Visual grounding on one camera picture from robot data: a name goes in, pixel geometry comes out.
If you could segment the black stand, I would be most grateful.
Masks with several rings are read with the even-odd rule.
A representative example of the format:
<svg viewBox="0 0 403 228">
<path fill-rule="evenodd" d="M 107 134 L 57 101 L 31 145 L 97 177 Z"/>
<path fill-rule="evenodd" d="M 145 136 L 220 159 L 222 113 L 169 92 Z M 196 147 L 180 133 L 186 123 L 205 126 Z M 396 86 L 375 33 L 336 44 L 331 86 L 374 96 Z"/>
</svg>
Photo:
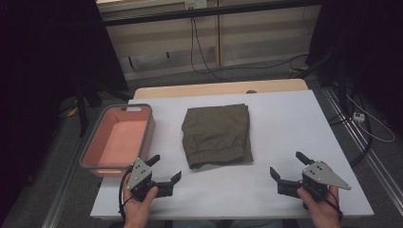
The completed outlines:
<svg viewBox="0 0 403 228">
<path fill-rule="evenodd" d="M 106 92 L 123 101 L 128 101 L 130 97 L 124 94 L 122 91 L 112 89 L 106 85 L 103 85 L 94 81 L 80 81 L 76 86 L 76 101 L 80 119 L 80 136 L 84 137 L 88 127 L 88 121 L 86 116 L 86 103 L 90 106 L 100 106 L 102 99 L 98 94 L 99 91 Z"/>
</svg>

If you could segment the person's right hand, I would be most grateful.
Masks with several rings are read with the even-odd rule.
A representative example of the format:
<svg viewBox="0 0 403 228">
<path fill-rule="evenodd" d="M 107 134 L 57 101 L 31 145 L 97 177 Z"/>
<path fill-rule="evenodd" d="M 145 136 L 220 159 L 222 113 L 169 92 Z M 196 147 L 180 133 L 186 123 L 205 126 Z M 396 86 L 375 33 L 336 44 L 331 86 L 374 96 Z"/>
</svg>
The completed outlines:
<svg viewBox="0 0 403 228">
<path fill-rule="evenodd" d="M 297 190 L 299 197 L 307 205 L 316 228 L 341 228 L 339 214 L 326 201 L 315 201 L 303 188 Z"/>
</svg>

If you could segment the olive green pants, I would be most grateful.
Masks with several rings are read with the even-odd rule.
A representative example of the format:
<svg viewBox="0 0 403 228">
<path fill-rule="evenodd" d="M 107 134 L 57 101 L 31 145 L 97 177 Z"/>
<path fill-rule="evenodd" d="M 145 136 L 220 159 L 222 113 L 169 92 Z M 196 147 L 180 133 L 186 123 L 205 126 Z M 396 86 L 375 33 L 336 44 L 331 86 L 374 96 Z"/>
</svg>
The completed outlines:
<svg viewBox="0 0 403 228">
<path fill-rule="evenodd" d="M 182 146 L 190 169 L 253 162 L 246 104 L 188 108 Z"/>
</svg>

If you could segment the light wooden table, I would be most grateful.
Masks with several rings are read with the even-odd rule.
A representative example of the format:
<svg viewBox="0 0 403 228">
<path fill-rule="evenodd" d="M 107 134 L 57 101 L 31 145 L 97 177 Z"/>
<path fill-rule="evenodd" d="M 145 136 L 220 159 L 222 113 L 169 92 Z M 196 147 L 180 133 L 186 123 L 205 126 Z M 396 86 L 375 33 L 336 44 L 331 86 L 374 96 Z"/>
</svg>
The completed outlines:
<svg viewBox="0 0 403 228">
<path fill-rule="evenodd" d="M 302 79 L 281 79 L 200 85 L 143 87 L 136 90 L 134 93 L 134 99 L 251 94 L 303 90 L 308 90 L 308 86 Z"/>
</svg>

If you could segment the black curtain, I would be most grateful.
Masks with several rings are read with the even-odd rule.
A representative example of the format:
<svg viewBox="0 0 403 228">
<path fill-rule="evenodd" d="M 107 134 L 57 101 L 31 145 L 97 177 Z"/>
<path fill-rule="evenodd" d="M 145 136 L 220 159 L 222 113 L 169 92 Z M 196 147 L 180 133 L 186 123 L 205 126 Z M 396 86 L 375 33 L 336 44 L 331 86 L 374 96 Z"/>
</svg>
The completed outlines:
<svg viewBox="0 0 403 228">
<path fill-rule="evenodd" d="M 306 64 L 327 54 L 403 134 L 403 0 L 323 0 Z"/>
<path fill-rule="evenodd" d="M 97 0 L 0 0 L 0 210 L 40 165 L 79 85 L 127 88 Z"/>
</svg>

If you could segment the aluminium floor rail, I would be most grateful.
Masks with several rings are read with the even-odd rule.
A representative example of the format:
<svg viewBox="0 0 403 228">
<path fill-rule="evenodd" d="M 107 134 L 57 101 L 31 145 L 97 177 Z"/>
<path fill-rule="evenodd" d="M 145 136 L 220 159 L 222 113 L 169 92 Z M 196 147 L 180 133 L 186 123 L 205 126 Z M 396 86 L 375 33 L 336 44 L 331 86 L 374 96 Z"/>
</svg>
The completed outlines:
<svg viewBox="0 0 403 228">
<path fill-rule="evenodd" d="M 85 228 L 90 226 L 90 210 L 97 192 L 97 179 L 80 165 L 84 140 L 76 138 L 69 151 L 67 167 L 41 228 Z"/>
<path fill-rule="evenodd" d="M 365 115 L 364 122 L 354 121 L 353 114 L 349 115 L 342 112 L 340 104 L 341 100 L 338 99 L 332 89 L 322 88 L 321 92 L 328 99 L 330 105 L 335 110 L 336 118 L 339 118 L 337 123 L 344 125 L 355 142 L 357 148 L 360 150 L 359 154 L 350 161 L 350 165 L 352 167 L 357 167 L 362 161 L 366 161 L 392 200 L 396 209 L 403 216 L 403 188 L 396 182 L 389 172 L 388 164 L 382 162 L 381 159 L 375 154 L 373 149 L 374 142 L 393 143 L 395 140 L 394 133 L 390 128 L 374 117 L 371 113 L 366 111 L 364 107 L 359 105 L 350 96 L 347 97 L 347 107 L 356 108 L 359 113 L 363 113 Z M 371 119 L 389 131 L 393 138 L 391 140 L 384 140 L 376 136 L 371 129 Z"/>
</svg>

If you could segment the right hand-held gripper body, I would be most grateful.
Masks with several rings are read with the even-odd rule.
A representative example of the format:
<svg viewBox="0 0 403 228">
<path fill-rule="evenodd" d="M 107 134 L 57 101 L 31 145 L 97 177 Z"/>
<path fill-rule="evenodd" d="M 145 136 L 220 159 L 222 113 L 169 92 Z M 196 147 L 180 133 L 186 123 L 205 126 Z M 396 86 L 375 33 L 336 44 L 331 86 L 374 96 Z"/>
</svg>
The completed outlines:
<svg viewBox="0 0 403 228">
<path fill-rule="evenodd" d="M 351 190 L 352 186 L 338 176 L 325 162 L 307 160 L 301 171 L 300 180 L 284 180 L 277 175 L 278 193 L 280 195 L 299 198 L 297 190 L 305 189 L 314 200 L 325 199 L 330 186 Z"/>
</svg>

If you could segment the pink bin with grey rim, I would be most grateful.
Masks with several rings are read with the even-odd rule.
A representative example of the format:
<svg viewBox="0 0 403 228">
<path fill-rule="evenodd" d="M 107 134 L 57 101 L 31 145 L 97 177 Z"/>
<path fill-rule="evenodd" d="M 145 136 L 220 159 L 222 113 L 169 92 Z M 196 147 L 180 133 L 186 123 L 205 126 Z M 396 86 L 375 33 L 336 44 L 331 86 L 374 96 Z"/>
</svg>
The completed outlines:
<svg viewBox="0 0 403 228">
<path fill-rule="evenodd" d="M 137 158 L 147 160 L 154 128 L 148 104 L 106 107 L 87 138 L 81 166 L 97 177 L 121 177 Z"/>
</svg>

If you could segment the person's left hand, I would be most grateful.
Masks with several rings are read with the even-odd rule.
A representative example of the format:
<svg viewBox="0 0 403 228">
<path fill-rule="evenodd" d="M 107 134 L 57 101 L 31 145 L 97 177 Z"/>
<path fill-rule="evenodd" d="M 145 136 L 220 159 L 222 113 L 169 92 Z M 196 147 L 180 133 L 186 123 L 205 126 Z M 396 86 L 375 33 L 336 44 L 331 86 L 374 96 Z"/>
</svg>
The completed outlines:
<svg viewBox="0 0 403 228">
<path fill-rule="evenodd" d="M 152 187 L 143 201 L 137 201 L 127 189 L 130 176 L 124 180 L 123 200 L 125 203 L 125 225 L 124 228 L 145 228 L 150 214 L 152 201 L 156 198 L 158 188 Z"/>
</svg>

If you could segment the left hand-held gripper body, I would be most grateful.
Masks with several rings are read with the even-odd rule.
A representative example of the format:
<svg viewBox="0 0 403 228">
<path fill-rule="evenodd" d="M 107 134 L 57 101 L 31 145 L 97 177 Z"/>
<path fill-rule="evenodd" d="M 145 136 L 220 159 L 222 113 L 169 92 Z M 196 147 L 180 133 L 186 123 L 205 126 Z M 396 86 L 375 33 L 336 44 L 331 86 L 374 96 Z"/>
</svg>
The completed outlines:
<svg viewBox="0 0 403 228">
<path fill-rule="evenodd" d="M 135 200 L 143 201 L 148 191 L 154 186 L 158 188 L 157 198 L 171 197 L 175 184 L 171 180 L 163 182 L 152 180 L 152 166 L 147 166 L 146 162 L 138 158 L 132 165 L 131 175 L 127 184 L 127 189 L 132 193 L 132 197 Z"/>
</svg>

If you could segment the white wall socket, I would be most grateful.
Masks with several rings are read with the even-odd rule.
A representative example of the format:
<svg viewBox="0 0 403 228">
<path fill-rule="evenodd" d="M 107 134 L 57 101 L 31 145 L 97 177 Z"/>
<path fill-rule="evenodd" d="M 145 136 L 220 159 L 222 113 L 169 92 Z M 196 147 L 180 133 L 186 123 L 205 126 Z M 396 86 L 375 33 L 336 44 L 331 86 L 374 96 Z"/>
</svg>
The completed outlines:
<svg viewBox="0 0 403 228">
<path fill-rule="evenodd" d="M 185 0 L 184 5 L 187 10 L 206 9 L 207 0 Z"/>
</svg>

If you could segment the black metal crossbar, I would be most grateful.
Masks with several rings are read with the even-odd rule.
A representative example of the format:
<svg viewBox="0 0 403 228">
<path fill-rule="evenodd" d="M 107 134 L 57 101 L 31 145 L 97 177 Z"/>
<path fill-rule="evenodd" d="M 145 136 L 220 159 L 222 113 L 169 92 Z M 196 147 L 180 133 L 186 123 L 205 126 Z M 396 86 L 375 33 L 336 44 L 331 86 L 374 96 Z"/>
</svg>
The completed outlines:
<svg viewBox="0 0 403 228">
<path fill-rule="evenodd" d="M 278 0 L 265 3 L 243 4 L 226 7 L 213 7 L 206 9 L 184 9 L 172 12 L 162 12 L 147 15 L 112 17 L 104 19 L 102 24 L 105 27 L 115 27 L 132 24 L 142 24 L 169 20 L 178 20 L 186 18 L 197 18 L 205 16 L 216 16 L 234 13 L 245 13 L 263 10 L 283 10 L 292 8 L 302 8 L 311 6 L 320 6 L 326 0 Z"/>
</svg>

